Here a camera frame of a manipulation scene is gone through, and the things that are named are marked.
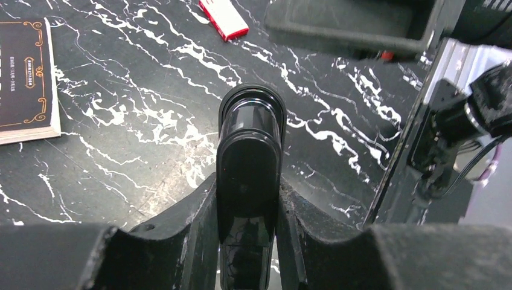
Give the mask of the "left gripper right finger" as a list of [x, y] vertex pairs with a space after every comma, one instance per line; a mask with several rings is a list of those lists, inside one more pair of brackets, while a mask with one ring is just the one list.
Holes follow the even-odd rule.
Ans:
[[283, 289], [510, 289], [511, 230], [491, 225], [343, 224], [280, 184]]

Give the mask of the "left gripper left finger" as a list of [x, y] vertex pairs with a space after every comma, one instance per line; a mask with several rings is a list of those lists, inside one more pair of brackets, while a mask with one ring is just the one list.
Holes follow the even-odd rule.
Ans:
[[111, 224], [1, 227], [2, 289], [214, 289], [216, 177], [130, 231]]

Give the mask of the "black stapler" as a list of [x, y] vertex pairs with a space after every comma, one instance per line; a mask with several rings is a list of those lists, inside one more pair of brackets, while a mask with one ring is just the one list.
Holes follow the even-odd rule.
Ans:
[[222, 289], [268, 287], [285, 134], [285, 103], [272, 88], [244, 83], [223, 98], [216, 156]]

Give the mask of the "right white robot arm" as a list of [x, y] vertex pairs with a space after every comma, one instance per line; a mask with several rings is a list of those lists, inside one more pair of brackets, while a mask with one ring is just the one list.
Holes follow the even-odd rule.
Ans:
[[511, 47], [510, 1], [274, 1], [270, 39], [352, 59], [413, 59], [452, 38]]

